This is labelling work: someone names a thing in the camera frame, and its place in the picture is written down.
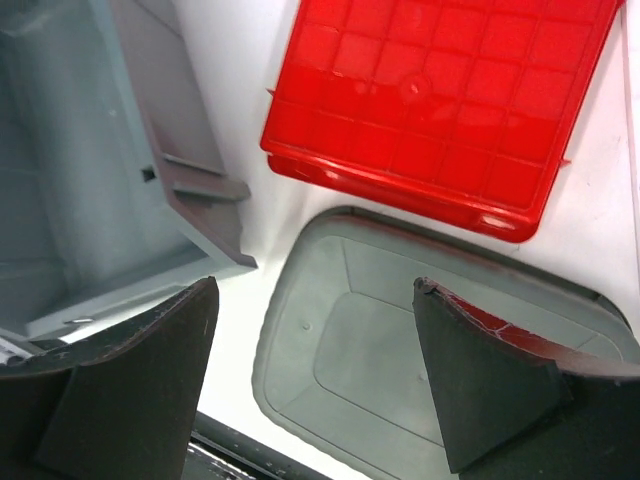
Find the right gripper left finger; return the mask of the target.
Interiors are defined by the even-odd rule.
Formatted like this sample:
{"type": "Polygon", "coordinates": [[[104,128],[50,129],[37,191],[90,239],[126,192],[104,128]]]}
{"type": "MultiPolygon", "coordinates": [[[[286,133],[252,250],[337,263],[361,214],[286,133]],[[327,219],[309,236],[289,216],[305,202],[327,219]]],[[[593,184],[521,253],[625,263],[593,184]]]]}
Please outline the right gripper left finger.
{"type": "Polygon", "coordinates": [[[219,312],[215,278],[1,368],[4,479],[178,479],[219,312]]]}

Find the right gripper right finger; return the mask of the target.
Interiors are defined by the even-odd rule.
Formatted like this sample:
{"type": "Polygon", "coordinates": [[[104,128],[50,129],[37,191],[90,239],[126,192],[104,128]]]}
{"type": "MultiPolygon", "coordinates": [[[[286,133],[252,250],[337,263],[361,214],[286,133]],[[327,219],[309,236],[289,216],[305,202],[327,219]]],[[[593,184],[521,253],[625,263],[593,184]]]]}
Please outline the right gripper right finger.
{"type": "Polygon", "coordinates": [[[547,340],[425,277],[413,309],[452,473],[638,477],[637,365],[547,340]]]}

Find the dark grey plastic tray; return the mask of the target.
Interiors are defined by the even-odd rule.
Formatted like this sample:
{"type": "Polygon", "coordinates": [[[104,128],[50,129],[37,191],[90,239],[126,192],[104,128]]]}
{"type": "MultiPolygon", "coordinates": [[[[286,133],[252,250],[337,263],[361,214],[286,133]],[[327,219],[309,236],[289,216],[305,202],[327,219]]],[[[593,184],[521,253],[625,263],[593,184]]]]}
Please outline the dark grey plastic tray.
{"type": "Polygon", "coordinates": [[[558,344],[639,359],[624,315],[599,293],[465,241],[341,207],[304,227],[277,281],[252,378],[261,411],[374,479],[449,478],[412,307],[420,277],[558,344]]]}

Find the grey plastic storage bin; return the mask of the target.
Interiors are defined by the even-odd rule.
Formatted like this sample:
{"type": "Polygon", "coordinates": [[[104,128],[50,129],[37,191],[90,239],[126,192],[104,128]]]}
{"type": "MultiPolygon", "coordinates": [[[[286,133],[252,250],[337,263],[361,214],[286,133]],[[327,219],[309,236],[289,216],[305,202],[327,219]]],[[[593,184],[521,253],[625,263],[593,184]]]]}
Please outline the grey plastic storage bin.
{"type": "Polygon", "coordinates": [[[255,268],[171,1],[1,5],[1,332],[255,268]]]}

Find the red plastic bin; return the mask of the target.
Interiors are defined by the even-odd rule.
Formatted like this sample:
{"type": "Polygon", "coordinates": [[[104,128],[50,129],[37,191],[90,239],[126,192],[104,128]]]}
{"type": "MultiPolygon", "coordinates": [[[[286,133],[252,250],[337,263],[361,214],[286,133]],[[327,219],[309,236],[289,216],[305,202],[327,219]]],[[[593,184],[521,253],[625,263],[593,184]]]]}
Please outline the red plastic bin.
{"type": "Polygon", "coordinates": [[[617,1],[303,1],[281,175],[510,243],[537,231],[617,1]]]}

